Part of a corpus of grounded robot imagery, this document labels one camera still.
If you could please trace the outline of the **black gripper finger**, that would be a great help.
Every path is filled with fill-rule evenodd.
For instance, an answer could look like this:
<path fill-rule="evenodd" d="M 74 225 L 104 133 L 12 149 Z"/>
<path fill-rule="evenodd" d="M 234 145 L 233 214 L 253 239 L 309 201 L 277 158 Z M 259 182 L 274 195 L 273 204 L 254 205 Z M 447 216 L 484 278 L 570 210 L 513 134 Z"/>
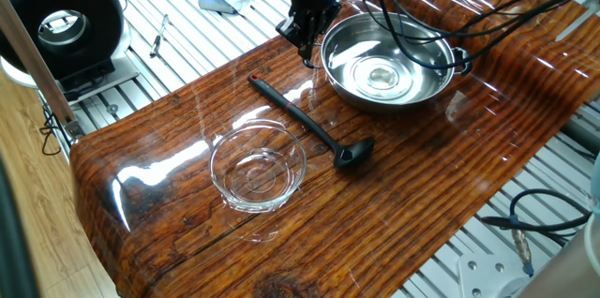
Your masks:
<path fill-rule="evenodd" d="M 308 14 L 304 20 L 302 58 L 309 59 L 312 55 L 313 47 L 319 34 L 325 27 L 325 17 L 323 14 Z"/>
<path fill-rule="evenodd" d="M 308 43 L 303 30 L 296 22 L 295 13 L 280 22 L 276 26 L 276 30 L 282 37 L 298 49 Z"/>

